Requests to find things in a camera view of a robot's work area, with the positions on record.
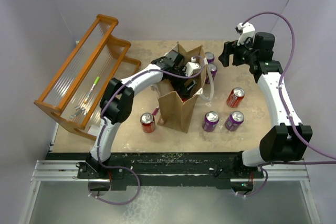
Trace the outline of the brown canvas tote bag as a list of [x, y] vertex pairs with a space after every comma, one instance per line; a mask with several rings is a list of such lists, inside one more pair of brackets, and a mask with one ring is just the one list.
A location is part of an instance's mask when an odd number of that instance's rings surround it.
[[[186, 77], [184, 67], [192, 57], [196, 57], [196, 62], [200, 64], [199, 73]], [[159, 66], [162, 70], [172, 73], [174, 77], [183, 79], [193, 79], [196, 87], [192, 90], [192, 96], [183, 103], [182, 98], [173, 89], [169, 80], [169, 74], [163, 74], [163, 80], [152, 86], [158, 93], [160, 107], [159, 125], [187, 133], [191, 123], [195, 103], [203, 95], [203, 87], [207, 76], [208, 62], [202, 46], [198, 46], [190, 51], [185, 50], [182, 45], [177, 43], [173, 49], [164, 56], [151, 61], [152, 64]]]

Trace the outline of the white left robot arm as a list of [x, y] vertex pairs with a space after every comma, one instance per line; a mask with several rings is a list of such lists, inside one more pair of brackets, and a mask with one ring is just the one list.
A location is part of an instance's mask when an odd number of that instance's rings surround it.
[[163, 57], [154, 59], [151, 63], [130, 77], [124, 79], [112, 78], [106, 87], [100, 101], [100, 131], [95, 144], [86, 158], [86, 166], [96, 178], [104, 177], [108, 172], [107, 161], [111, 156], [111, 147], [116, 133], [131, 114], [134, 97], [144, 89], [162, 80], [168, 79], [174, 89], [186, 90], [184, 83], [198, 77], [205, 67], [203, 58], [199, 58], [199, 71], [188, 72], [188, 67], [181, 65], [184, 57], [171, 51]]

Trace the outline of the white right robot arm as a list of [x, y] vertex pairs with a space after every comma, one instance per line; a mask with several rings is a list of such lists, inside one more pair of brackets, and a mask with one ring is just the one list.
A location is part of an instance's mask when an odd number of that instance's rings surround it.
[[299, 161], [307, 149], [302, 142], [309, 142], [313, 132], [309, 125], [303, 125], [289, 99], [284, 73], [279, 61], [273, 60], [275, 37], [271, 33], [258, 32], [248, 36], [242, 42], [228, 41], [218, 57], [224, 67], [249, 65], [255, 82], [261, 88], [270, 113], [272, 128], [261, 139], [259, 146], [242, 151], [239, 161], [234, 164], [234, 173], [246, 177], [252, 167], [264, 163]]

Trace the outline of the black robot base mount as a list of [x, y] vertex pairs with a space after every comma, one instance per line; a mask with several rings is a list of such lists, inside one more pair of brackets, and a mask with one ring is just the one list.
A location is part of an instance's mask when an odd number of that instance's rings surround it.
[[46, 159], [74, 161], [79, 179], [108, 179], [114, 191], [137, 185], [230, 189], [238, 186], [233, 179], [244, 182], [265, 175], [245, 167], [240, 152], [111, 153], [105, 167], [86, 153], [49, 153]]

